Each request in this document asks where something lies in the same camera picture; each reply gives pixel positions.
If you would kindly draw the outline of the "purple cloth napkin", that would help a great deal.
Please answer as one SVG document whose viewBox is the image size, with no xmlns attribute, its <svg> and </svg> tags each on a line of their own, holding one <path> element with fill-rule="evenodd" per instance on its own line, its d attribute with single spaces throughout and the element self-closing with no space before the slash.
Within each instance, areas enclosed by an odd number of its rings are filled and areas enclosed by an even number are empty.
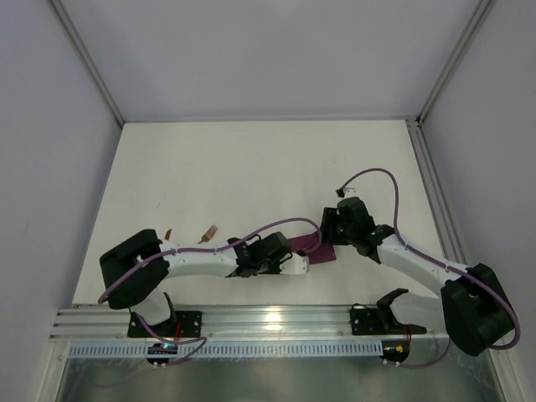
<svg viewBox="0 0 536 402">
<path fill-rule="evenodd" d="M 337 259 L 335 249 L 329 244 L 320 244 L 315 250 L 312 248 L 317 245 L 317 234 L 307 234 L 289 239 L 293 252 L 305 250 L 310 265 L 320 265 L 333 262 Z"/>
</svg>

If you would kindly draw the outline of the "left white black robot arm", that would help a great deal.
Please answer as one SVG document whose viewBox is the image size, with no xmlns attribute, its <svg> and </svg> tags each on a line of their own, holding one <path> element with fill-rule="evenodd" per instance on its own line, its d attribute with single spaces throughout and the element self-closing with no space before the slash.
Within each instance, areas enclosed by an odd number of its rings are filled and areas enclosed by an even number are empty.
<svg viewBox="0 0 536 402">
<path fill-rule="evenodd" d="M 294 256 L 280 232 L 249 240 L 175 245 L 160 240 L 155 230 L 145 229 L 100 257 L 105 291 L 98 302 L 113 310 L 128 309 L 154 327 L 174 319 L 169 296 L 158 289 L 166 279 L 276 275 Z"/>
</svg>

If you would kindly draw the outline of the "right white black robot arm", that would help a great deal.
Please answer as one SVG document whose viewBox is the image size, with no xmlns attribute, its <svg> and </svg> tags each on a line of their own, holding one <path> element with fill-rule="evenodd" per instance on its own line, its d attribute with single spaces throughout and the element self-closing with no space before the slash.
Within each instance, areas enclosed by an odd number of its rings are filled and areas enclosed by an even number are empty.
<svg viewBox="0 0 536 402">
<path fill-rule="evenodd" d="M 322 212 L 322 242 L 351 245 L 363 257 L 393 268 L 439 299 L 441 330 L 464 353 L 517 345 L 520 324 L 492 268 L 466 266 L 428 255 L 405 239 L 396 226 L 376 224 L 358 197 L 340 200 Z"/>
</svg>

